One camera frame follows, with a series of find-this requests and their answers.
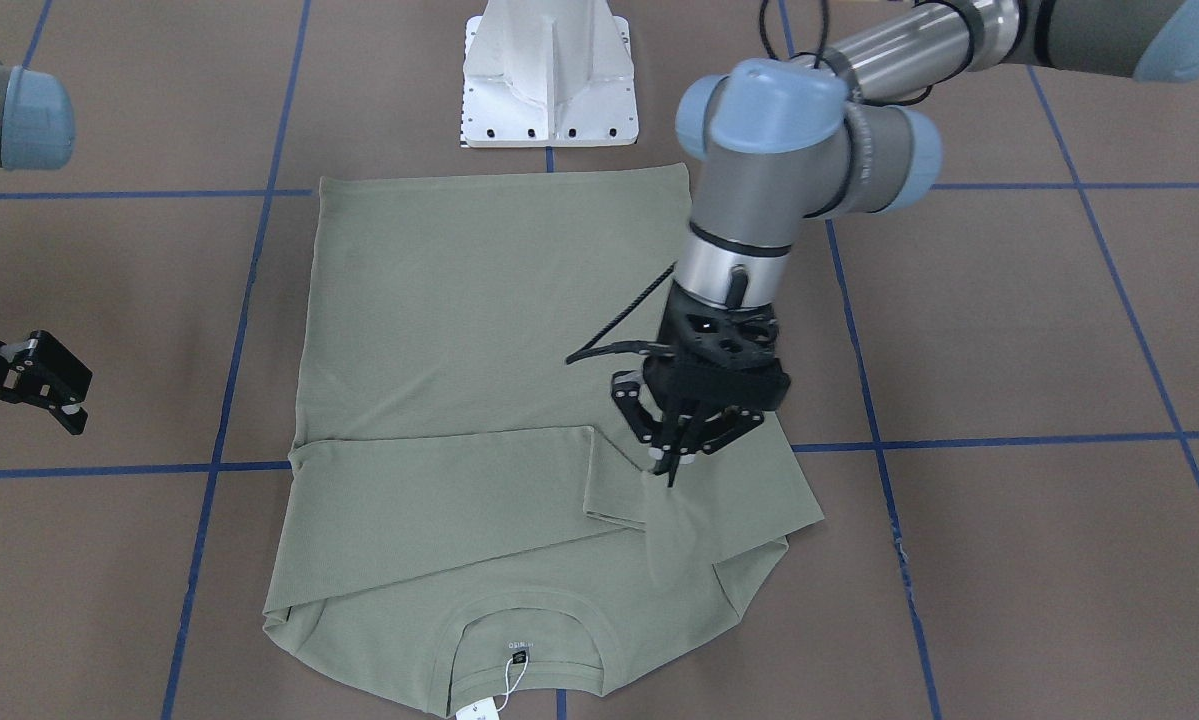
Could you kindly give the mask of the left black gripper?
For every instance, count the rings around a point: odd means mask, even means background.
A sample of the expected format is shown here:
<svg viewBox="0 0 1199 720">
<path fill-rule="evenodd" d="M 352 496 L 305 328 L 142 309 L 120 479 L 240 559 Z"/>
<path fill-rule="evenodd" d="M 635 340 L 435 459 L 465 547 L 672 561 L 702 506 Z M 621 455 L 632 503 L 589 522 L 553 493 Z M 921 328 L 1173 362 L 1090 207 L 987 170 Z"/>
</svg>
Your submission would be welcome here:
<svg viewBox="0 0 1199 720">
<path fill-rule="evenodd" d="M 773 304 L 715 307 L 675 284 L 657 338 L 623 345 L 643 364 L 613 375 L 611 398 L 668 489 L 683 456 L 722 450 L 785 400 L 778 334 Z"/>
</svg>

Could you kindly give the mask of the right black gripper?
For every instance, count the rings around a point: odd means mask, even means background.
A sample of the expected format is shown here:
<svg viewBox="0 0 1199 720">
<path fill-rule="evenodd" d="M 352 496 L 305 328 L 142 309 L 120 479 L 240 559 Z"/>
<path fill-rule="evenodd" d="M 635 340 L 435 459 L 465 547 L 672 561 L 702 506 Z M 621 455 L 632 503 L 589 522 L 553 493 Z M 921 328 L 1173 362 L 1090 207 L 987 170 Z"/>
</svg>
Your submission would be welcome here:
<svg viewBox="0 0 1199 720">
<path fill-rule="evenodd" d="M 0 401 L 41 407 L 72 436 L 84 432 L 90 419 L 84 398 L 92 379 L 82 359 L 49 332 L 0 341 Z"/>
</svg>

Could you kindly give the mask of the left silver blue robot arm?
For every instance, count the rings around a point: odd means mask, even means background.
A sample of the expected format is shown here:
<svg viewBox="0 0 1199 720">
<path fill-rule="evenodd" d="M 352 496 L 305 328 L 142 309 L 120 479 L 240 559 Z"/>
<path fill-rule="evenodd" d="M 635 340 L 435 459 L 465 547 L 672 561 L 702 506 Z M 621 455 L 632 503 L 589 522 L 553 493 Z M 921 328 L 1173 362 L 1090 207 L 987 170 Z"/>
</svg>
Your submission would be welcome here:
<svg viewBox="0 0 1199 720">
<path fill-rule="evenodd" d="M 936 182 L 942 141 L 906 108 L 929 87 L 1002 63 L 1134 81 L 1199 78 L 1199 1 L 916 1 L 904 14 L 788 59 L 695 81 L 677 141 L 703 174 L 643 365 L 611 397 L 651 473 L 751 432 L 787 397 L 775 300 L 806 219 L 906 208 Z"/>
</svg>

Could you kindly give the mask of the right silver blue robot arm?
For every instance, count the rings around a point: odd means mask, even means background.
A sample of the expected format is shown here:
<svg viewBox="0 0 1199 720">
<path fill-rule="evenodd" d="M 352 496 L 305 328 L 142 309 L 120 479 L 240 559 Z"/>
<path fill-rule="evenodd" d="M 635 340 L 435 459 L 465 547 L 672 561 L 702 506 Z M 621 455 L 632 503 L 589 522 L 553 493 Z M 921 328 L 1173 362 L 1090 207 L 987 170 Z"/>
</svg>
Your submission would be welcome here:
<svg viewBox="0 0 1199 720">
<path fill-rule="evenodd" d="M 64 83 L 0 60 L 0 168 L 56 170 L 68 164 L 76 117 Z M 72 436 L 86 428 L 94 373 L 47 331 L 23 341 L 0 340 L 0 401 L 46 410 Z"/>
</svg>

